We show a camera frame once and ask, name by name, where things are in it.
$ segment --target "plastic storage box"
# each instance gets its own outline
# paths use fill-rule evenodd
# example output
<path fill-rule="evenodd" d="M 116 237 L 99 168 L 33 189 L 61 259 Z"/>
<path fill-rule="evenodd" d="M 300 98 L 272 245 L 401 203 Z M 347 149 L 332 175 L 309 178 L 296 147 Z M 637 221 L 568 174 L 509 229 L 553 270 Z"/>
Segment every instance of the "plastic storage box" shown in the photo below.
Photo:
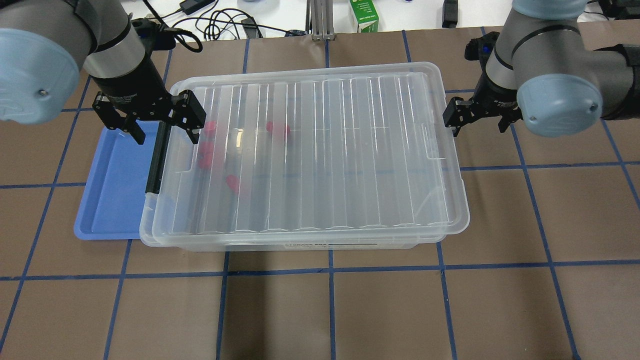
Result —
<path fill-rule="evenodd" d="M 468 225 L 431 63 L 191 78 L 198 145 L 171 131 L 140 236 L 194 251 L 407 249 Z"/>

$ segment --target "white surface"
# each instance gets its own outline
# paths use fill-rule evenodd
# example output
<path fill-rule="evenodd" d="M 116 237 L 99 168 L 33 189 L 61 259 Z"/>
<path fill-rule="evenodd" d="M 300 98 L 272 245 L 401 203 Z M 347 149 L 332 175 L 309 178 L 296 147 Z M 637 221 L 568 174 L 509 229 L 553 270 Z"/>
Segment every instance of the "white surface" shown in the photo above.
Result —
<path fill-rule="evenodd" d="M 406 248 L 468 225 L 432 63 L 191 78 L 172 92 L 187 88 L 207 122 L 196 146 L 172 130 L 147 245 Z"/>
<path fill-rule="evenodd" d="M 348 0 L 333 0 L 333 26 L 336 33 L 353 33 L 355 27 L 351 22 L 350 5 Z M 179 0 L 150 0 L 162 16 L 179 8 Z M 374 0 L 378 14 L 380 15 L 379 31 L 398 31 L 414 29 L 439 29 L 442 26 L 443 0 Z M 122 1 L 122 5 L 134 17 L 144 17 L 150 12 L 141 0 Z M 196 12 L 190 17 L 205 12 L 211 6 Z M 258 24 L 273 26 L 285 30 L 305 29 L 305 16 L 307 12 L 307 0 L 258 0 L 248 2 L 245 0 L 220 0 L 216 9 L 239 8 L 255 18 Z M 597 3 L 587 5 L 592 12 L 601 12 Z M 511 0 L 459 0 L 458 27 L 477 26 L 501 26 L 511 10 Z M 169 25 L 173 25 L 186 15 L 180 12 L 166 19 Z M 582 14 L 579 21 L 602 21 L 605 17 L 597 14 Z M 184 29 L 194 30 L 195 21 L 183 22 L 179 25 Z M 263 29 L 265 37 L 282 37 L 279 31 Z M 242 27 L 239 26 L 242 37 L 245 36 Z M 232 38 L 225 32 L 222 38 Z"/>

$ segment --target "grid pattern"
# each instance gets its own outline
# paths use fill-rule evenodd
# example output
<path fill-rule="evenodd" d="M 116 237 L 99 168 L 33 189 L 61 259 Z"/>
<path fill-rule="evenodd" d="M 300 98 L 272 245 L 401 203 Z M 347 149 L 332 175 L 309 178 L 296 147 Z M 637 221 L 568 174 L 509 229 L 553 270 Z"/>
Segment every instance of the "grid pattern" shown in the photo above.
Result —
<path fill-rule="evenodd" d="M 412 55 L 410 53 L 410 41 L 408 40 L 407 34 L 405 31 L 402 31 L 402 38 L 404 42 L 404 48 L 406 51 L 406 61 L 412 61 Z M 324 62 L 325 66 L 330 66 L 330 46 L 329 42 L 326 42 L 324 45 Z M 250 52 L 250 41 L 246 40 L 244 45 L 244 58 L 243 58 L 243 73 L 247 71 L 247 63 Z M 164 70 L 164 79 L 166 80 L 169 66 L 172 59 L 172 52 L 169 52 L 168 60 L 166 62 L 166 68 Z M 478 269 L 501 269 L 501 268 L 544 268 L 548 269 L 551 278 L 553 280 L 553 285 L 555 288 L 555 293 L 557 297 L 557 305 L 561 312 L 562 320 L 564 323 L 564 328 L 566 331 L 566 337 L 568 339 L 568 343 L 571 348 L 571 353 L 573 354 L 574 359 L 580 359 L 580 354 L 578 348 L 576 346 L 573 332 L 572 332 L 572 319 L 568 316 L 567 310 L 564 305 L 563 298 L 563 289 L 560 287 L 560 283 L 557 278 L 556 270 L 558 268 L 565 267 L 576 267 L 576 266 L 602 266 L 602 265 L 640 265 L 640 259 L 612 259 L 612 260 L 586 260 L 586 261 L 554 261 L 549 244 L 547 242 L 547 236 L 545 234 L 545 226 L 542 221 L 541 213 L 538 208 L 538 202 L 536 201 L 536 194 L 531 182 L 531 178 L 529 176 L 529 171 L 531 169 L 540 169 L 540 168 L 566 168 L 566 167 L 620 167 L 624 173 L 625 179 L 628 184 L 629 196 L 633 198 L 637 207 L 640 209 L 640 199 L 638 196 L 637 189 L 634 186 L 632 181 L 629 168 L 640 166 L 640 161 L 636 161 L 638 159 L 630 159 L 633 161 L 629 161 L 629 159 L 623 159 L 620 151 L 618 150 L 618 146 L 614 140 L 614 137 L 609 129 L 609 126 L 606 122 L 602 121 L 600 125 L 604 128 L 604 131 L 607 134 L 607 137 L 611 143 L 611 147 L 615 152 L 617 157 L 616 162 L 603 162 L 603 163 L 578 163 L 578 164 L 561 164 L 561 163 L 552 163 L 546 165 L 528 165 L 525 162 L 525 158 L 523 155 L 522 148 L 520 146 L 520 141 L 518 138 L 518 133 L 516 131 L 516 127 L 511 126 L 511 135 L 513 137 L 515 147 L 518 153 L 518 157 L 520 160 L 519 165 L 502 165 L 502 166 L 485 166 L 485 167 L 461 167 L 461 170 L 464 172 L 474 172 L 474 171 L 494 171 L 494 170 L 521 170 L 524 179 L 527 185 L 527 189 L 529 192 L 529 196 L 531 198 L 531 206 L 534 210 L 535 218 L 537 221 L 538 229 L 540 232 L 540 237 L 542 240 L 542 245 L 546 254 L 546 261 L 544 262 L 533 262 L 533 263 L 481 263 L 481 264 L 457 264 L 457 265 L 447 265 L 446 258 L 443 255 L 442 245 L 438 243 L 436 245 L 436 251 L 438 256 L 438 264 L 437 265 L 422 265 L 422 266 L 359 266 L 359 267 L 336 267 L 333 262 L 333 251 L 328 251 L 328 259 L 325 267 L 321 268 L 302 268 L 302 269 L 293 269 L 293 270 L 241 270 L 241 271 L 230 271 L 229 263 L 230 263 L 230 253 L 226 253 L 224 256 L 224 265 L 222 271 L 213 271 L 213 272 L 174 272 L 174 273 L 151 273 L 151 274 L 131 274 L 127 272 L 127 263 L 129 261 L 129 254 L 131 252 L 132 240 L 127 240 L 127 246 L 124 253 L 124 258 L 122 260 L 122 268 L 119 274 L 89 274 L 89 275 L 28 275 L 29 266 L 31 264 L 31 260 L 33 258 L 34 251 L 38 245 L 38 239 L 40 237 L 40 231 L 42 230 L 43 224 L 45 222 L 45 218 L 47 217 L 47 212 L 49 210 L 49 206 L 51 204 L 52 196 L 57 188 L 62 187 L 82 187 L 85 183 L 59 183 L 58 177 L 60 175 L 60 171 L 62 169 L 63 162 L 65 161 L 65 156 L 67 153 L 67 149 L 69 147 L 69 143 L 71 141 L 72 135 L 74 133 L 74 128 L 76 126 L 77 118 L 83 111 L 92 111 L 90 108 L 82 108 L 84 98 L 87 95 L 87 89 L 90 84 L 90 79 L 87 79 L 84 84 L 84 90 L 82 97 L 79 101 L 78 107 L 75 109 L 64 109 L 64 112 L 72 112 L 75 113 L 73 123 L 68 132 L 67 140 L 65 142 L 64 150 L 62 152 L 60 162 L 58 163 L 58 168 L 55 173 L 54 179 L 51 183 L 48 184 L 0 184 L 0 189 L 13 189 L 13 188 L 49 188 L 49 194 L 45 203 L 45 206 L 42 210 L 42 216 L 40 218 L 40 222 L 37 227 L 37 231 L 35 233 L 35 237 L 33 238 L 33 243 L 31 244 L 31 249 L 29 251 L 28 257 L 26 259 L 26 263 L 24 264 L 24 269 L 20 276 L 2 276 L 0 277 L 0 281 L 8 281 L 8 282 L 17 282 L 17 290 L 15 292 L 15 296 L 13 298 L 13 302 L 11 305 L 11 309 L 8 314 L 8 318 L 6 319 L 6 325 L 4 326 L 2 338 L 0 340 L 0 352 L 3 349 L 5 340 L 7 338 L 7 334 L 12 329 L 12 319 L 17 307 L 17 304 L 20 302 L 20 296 L 22 293 L 22 288 L 25 282 L 28 281 L 66 281 L 66 280 L 75 280 L 75 279 L 117 279 L 118 287 L 115 295 L 115 300 L 113 303 L 113 310 L 111 314 L 111 319 L 109 322 L 108 335 L 106 338 L 105 346 L 104 346 L 104 356 L 103 359 L 109 358 L 109 351 L 111 348 L 111 340 L 113 337 L 114 326 L 116 324 L 116 316 L 118 313 L 118 306 L 120 303 L 120 296 L 122 294 L 123 284 L 126 279 L 152 279 L 152 278 L 184 278 L 184 277 L 219 277 L 221 278 L 221 298 L 220 298 L 220 308 L 218 315 L 218 331 L 216 338 L 216 359 L 221 359 L 222 354 L 222 344 L 223 344 L 223 327 L 225 325 L 225 307 L 226 299 L 227 299 L 227 284 L 229 277 L 246 277 L 246 276 L 271 276 L 271 275 L 290 275 L 290 274 L 328 274 L 328 293 L 329 293 L 329 329 L 330 329 L 330 355 L 331 359 L 339 358 L 336 349 L 336 312 L 335 312 L 335 289 L 334 289 L 334 276 L 339 273 L 358 273 L 358 272 L 415 272 L 415 271 L 437 271 L 440 274 L 440 282 L 442 285 L 442 295 L 443 295 L 443 311 L 446 317 L 447 324 L 447 332 L 449 336 L 449 343 L 451 347 L 451 357 L 453 359 L 458 358 L 458 351 L 456 350 L 456 339 L 454 335 L 454 322 L 452 320 L 452 310 L 449 303 L 449 289 L 447 286 L 447 274 L 452 271 L 457 270 L 478 270 Z M 456 94 L 456 93 L 464 93 L 464 92 L 472 92 L 473 89 L 450 89 L 446 92 L 448 94 Z"/>

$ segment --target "brown tabletop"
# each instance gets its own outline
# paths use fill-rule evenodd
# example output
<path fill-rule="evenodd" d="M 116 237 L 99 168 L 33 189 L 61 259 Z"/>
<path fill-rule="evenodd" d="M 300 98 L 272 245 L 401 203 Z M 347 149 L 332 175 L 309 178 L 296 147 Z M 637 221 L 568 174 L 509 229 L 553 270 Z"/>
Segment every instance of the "brown tabletop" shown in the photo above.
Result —
<path fill-rule="evenodd" d="M 229 40 L 156 53 L 168 85 L 242 72 L 431 61 L 480 75 L 465 28 Z M 640 20 L 580 24 L 587 48 Z M 640 122 L 548 139 L 496 119 L 456 147 L 471 224 L 411 250 L 192 253 L 81 241 L 102 123 L 81 86 L 54 121 L 0 124 L 0 359 L 637 359 Z"/>

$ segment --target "white background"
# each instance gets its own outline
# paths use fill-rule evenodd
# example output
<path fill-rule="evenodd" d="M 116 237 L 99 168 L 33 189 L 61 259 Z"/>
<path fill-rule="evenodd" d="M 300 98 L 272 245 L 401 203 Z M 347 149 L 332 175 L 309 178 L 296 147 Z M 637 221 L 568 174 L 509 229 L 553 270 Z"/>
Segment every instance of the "white background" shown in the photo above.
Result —
<path fill-rule="evenodd" d="M 336 33 L 353 33 L 355 28 L 351 23 L 350 5 L 348 0 L 333 0 L 333 26 Z M 150 0 L 151 5 L 162 15 L 172 13 L 179 9 L 179 0 Z M 374 4 L 380 15 L 380 27 L 378 31 L 397 31 L 413 29 L 438 29 L 442 26 L 443 0 L 374 0 Z M 141 0 L 125 0 L 122 5 L 127 12 L 132 12 L 134 18 L 144 17 L 150 12 Z M 211 8 L 206 6 L 190 17 Z M 305 29 L 305 16 L 307 12 L 307 0 L 220 0 L 216 9 L 239 8 L 255 18 L 258 24 L 273 26 L 286 30 Z M 511 9 L 511 0 L 459 0 L 458 27 L 477 26 L 501 26 L 507 19 Z M 592 12 L 601 12 L 597 3 L 587 5 Z M 166 19 L 172 26 L 180 19 L 187 17 L 180 12 Z M 606 21 L 602 15 L 582 14 L 579 21 Z M 183 22 L 180 28 L 194 30 L 195 21 Z M 239 27 L 240 35 L 244 32 Z M 281 37 L 284 34 L 268 29 L 261 30 L 265 37 Z M 221 38 L 232 38 L 225 32 Z"/>

